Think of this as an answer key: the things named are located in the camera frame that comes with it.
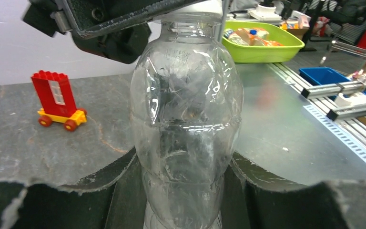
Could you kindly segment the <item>clear unlabelled plastic bottle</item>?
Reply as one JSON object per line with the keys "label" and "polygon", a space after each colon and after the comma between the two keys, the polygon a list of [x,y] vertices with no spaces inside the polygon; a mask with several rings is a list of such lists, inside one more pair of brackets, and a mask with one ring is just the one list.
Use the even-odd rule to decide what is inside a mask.
{"label": "clear unlabelled plastic bottle", "polygon": [[134,69],[131,124],[149,206],[167,229],[208,229],[241,125],[244,89],[216,12],[161,18]]}

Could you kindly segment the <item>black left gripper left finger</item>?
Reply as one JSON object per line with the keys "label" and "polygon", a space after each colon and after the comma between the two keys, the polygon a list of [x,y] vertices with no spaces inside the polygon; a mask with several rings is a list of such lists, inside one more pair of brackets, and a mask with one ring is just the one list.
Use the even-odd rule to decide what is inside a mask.
{"label": "black left gripper left finger", "polygon": [[135,149],[74,185],[0,180],[0,229],[142,229],[145,209]]}

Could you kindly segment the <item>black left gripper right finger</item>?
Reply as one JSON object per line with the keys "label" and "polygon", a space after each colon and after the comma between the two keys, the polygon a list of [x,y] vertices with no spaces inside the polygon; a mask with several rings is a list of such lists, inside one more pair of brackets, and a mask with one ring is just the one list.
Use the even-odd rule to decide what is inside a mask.
{"label": "black left gripper right finger", "polygon": [[235,153],[221,214],[225,229],[366,229],[366,180],[305,186]]}

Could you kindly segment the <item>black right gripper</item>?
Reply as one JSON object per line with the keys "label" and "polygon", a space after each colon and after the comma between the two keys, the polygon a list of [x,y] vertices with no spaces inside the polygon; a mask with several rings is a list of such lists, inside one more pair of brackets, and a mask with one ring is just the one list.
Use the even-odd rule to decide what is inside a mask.
{"label": "black right gripper", "polygon": [[130,64],[149,41],[152,31],[146,22],[195,3],[198,1],[31,0],[22,20],[50,37],[69,34],[84,52]]}

